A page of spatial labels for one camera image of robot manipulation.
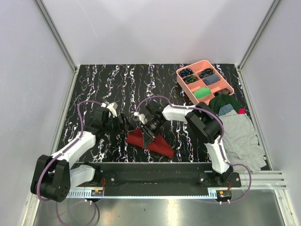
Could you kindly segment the red cloth napkin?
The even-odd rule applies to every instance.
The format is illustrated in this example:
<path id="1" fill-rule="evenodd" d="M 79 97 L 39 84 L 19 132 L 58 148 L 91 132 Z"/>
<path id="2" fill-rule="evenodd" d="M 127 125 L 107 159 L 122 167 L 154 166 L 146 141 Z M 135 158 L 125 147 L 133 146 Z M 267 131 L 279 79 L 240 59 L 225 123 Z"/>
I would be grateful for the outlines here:
<path id="1" fill-rule="evenodd" d="M 152 141 L 146 148 L 143 147 L 143 135 L 140 129 L 135 129 L 131 131 L 127 138 L 126 142 L 128 144 L 147 149 L 149 151 L 161 154 L 163 156 L 173 158 L 174 150 L 171 146 L 165 141 L 165 139 L 159 134 L 156 136 L 154 141 Z"/>

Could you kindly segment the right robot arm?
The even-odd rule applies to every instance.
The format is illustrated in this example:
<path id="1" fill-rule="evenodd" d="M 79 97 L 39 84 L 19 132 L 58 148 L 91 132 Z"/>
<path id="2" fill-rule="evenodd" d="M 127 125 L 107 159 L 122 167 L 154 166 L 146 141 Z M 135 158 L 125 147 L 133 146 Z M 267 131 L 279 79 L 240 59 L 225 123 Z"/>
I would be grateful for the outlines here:
<path id="1" fill-rule="evenodd" d="M 188 124 L 192 132 L 205 144 L 211 157 L 213 174 L 208 177 L 208 184 L 225 186 L 230 182 L 233 167 L 230 166 L 224 150 L 222 136 L 223 123 L 210 107 L 200 102 L 198 105 L 183 106 L 167 104 L 159 106 L 151 101 L 146 105 L 150 118 L 137 111 L 134 116 L 141 122 L 143 148 L 153 144 L 159 136 L 160 127 L 167 121 L 181 121 Z"/>

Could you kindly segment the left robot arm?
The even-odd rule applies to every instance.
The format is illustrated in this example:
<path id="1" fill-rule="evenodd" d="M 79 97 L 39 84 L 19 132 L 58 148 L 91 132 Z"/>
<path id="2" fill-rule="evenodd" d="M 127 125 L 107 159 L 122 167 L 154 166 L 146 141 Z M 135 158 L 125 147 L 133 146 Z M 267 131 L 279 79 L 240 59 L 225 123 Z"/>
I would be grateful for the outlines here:
<path id="1" fill-rule="evenodd" d="M 104 182 L 101 168 L 85 162 L 74 168 L 73 165 L 89 149 L 94 147 L 106 133 L 127 133 L 133 127 L 124 113 L 118 114 L 118 105 L 98 103 L 91 120 L 85 124 L 78 114 L 81 126 L 77 136 L 65 147 L 52 155 L 41 155 L 36 162 L 31 188 L 32 194 L 41 201 L 62 202 L 73 188 L 89 183 L 97 186 Z"/>

